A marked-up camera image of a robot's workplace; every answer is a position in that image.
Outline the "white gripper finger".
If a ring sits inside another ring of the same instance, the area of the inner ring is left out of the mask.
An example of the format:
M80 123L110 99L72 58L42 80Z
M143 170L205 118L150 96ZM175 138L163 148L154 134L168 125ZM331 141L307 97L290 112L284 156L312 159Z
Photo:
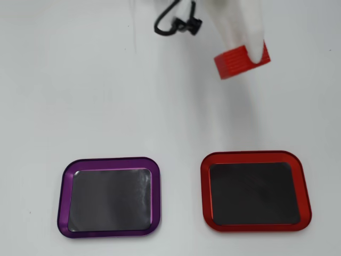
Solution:
M215 1L218 11L218 31L227 50L245 44L242 21L242 1Z
M261 1L239 1L240 22L245 47L252 63L260 63L264 48L264 26Z

